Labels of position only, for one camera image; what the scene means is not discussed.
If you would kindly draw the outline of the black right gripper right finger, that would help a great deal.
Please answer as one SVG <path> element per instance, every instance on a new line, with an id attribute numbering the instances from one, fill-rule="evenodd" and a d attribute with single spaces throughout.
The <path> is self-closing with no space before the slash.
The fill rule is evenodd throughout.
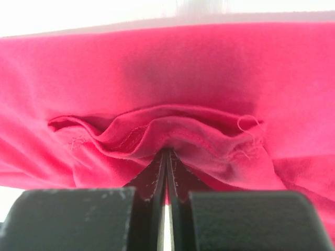
<path id="1" fill-rule="evenodd" d="M 215 191 L 166 153 L 175 250 L 334 250 L 311 202 L 293 191 Z"/>

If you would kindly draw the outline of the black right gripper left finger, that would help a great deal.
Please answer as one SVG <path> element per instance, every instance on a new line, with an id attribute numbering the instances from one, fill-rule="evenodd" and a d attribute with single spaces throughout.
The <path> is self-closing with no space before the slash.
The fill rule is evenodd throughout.
<path id="1" fill-rule="evenodd" d="M 120 188 L 27 190 L 1 224 L 1 250 L 162 250 L 166 153 Z"/>

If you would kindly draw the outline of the pink t shirt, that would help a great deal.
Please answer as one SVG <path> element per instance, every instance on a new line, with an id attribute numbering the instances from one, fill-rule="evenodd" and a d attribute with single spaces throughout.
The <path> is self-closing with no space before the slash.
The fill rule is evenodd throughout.
<path id="1" fill-rule="evenodd" d="M 1 185 L 118 187 L 163 147 L 216 189 L 297 190 L 334 232 L 334 23 L 1 39 Z"/>

